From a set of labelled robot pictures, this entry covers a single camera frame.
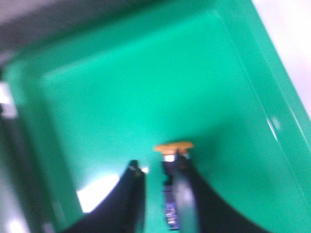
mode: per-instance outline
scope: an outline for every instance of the orange object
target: orange object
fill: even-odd
[[[186,154],[187,149],[193,148],[192,142],[174,142],[168,144],[157,145],[154,147],[155,151],[159,151],[162,155],[173,155],[179,151],[181,154]]]

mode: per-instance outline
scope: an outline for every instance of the green tray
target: green tray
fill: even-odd
[[[138,159],[146,232],[169,232],[152,148],[189,140],[233,207],[272,232],[311,232],[310,120],[251,1],[148,4],[26,49],[4,78],[58,231],[83,215],[77,191]]]

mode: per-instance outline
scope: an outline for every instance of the green bin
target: green bin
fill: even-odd
[[[148,172],[145,232],[169,232],[152,148],[178,140],[240,213],[311,232],[310,120],[250,0],[149,3],[25,49],[3,77],[57,232],[131,159]]]

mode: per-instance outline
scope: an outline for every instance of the white surface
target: white surface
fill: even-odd
[[[311,0],[253,0],[311,118]]]

